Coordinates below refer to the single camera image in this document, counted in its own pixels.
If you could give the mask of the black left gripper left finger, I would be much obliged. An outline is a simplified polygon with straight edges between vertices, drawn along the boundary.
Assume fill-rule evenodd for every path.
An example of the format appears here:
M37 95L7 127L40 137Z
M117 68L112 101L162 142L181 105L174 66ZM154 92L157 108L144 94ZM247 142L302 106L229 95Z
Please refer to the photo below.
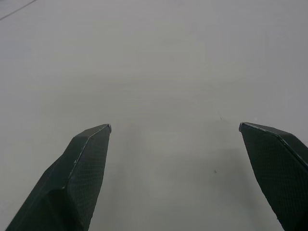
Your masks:
M8 231L87 231L101 190L111 125L72 138L39 178Z

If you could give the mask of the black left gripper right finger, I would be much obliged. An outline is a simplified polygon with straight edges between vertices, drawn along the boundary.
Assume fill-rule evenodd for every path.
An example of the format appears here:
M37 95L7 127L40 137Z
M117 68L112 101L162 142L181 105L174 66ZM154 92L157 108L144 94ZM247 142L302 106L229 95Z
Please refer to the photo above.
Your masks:
M308 229L308 148L291 133L239 125L255 178L285 231Z

